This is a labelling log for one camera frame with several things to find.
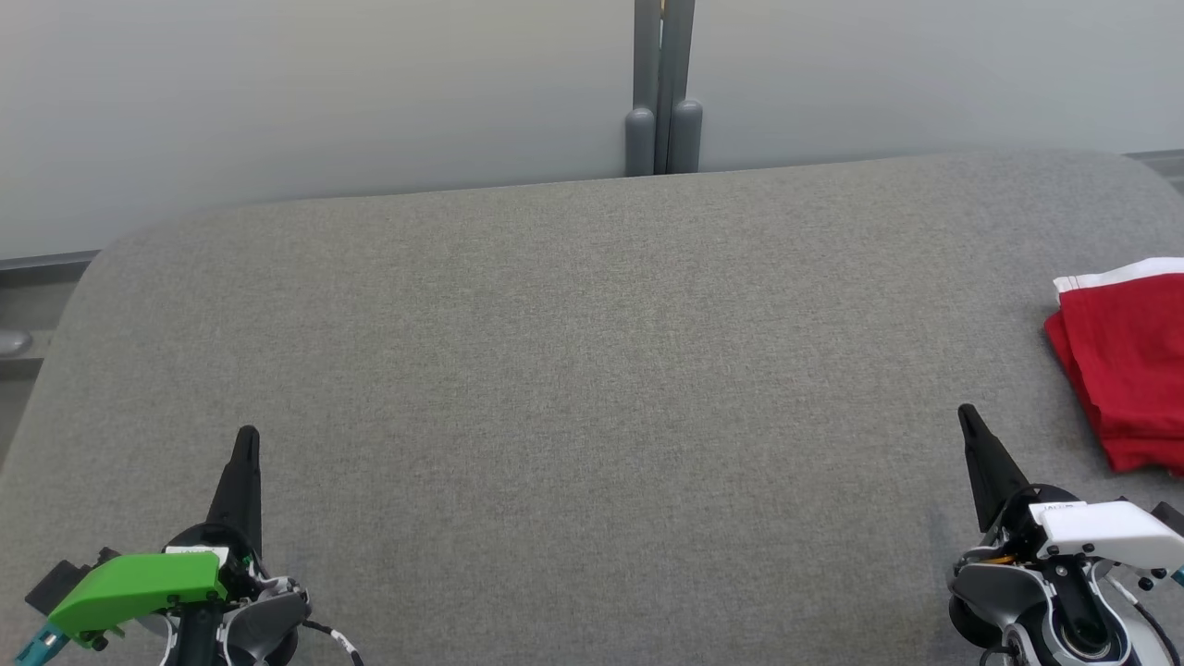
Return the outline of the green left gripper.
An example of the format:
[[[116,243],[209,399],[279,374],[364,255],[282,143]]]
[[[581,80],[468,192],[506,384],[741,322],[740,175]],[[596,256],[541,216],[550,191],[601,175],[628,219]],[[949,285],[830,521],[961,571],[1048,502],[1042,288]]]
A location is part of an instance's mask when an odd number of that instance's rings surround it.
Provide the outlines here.
[[[260,435],[242,425],[224,465],[206,521],[157,552],[111,555],[67,583],[46,617],[88,649],[98,636],[157,611],[229,606],[255,594],[262,578]]]

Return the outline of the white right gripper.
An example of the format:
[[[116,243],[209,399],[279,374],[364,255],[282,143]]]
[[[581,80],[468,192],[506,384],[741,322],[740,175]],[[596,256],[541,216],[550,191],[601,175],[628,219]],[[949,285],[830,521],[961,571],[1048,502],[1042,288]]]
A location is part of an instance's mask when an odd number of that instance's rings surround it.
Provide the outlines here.
[[[1184,534],[1117,499],[1086,502],[1066,489],[1030,484],[972,404],[958,408],[969,482],[984,545],[1019,563],[1099,558],[1134,568],[1184,566]]]

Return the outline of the red shorts with white trim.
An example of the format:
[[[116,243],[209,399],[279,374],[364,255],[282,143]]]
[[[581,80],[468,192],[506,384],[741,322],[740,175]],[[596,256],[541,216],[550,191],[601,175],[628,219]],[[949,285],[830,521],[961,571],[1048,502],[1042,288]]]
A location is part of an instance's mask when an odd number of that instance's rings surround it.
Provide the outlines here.
[[[1099,438],[1184,444],[1184,257],[1054,278],[1047,321]]]

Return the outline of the grey floor rail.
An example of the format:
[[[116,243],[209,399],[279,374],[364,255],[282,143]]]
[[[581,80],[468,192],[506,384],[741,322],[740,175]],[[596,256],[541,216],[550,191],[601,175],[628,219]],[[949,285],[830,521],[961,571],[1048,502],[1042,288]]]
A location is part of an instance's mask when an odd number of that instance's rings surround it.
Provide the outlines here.
[[[70,274],[85,271],[86,265],[97,256],[94,252],[52,252],[38,256],[0,260],[0,277],[41,277],[58,273]]]
[[[1158,177],[1184,196],[1184,149],[1130,153],[1126,156],[1154,169]]]

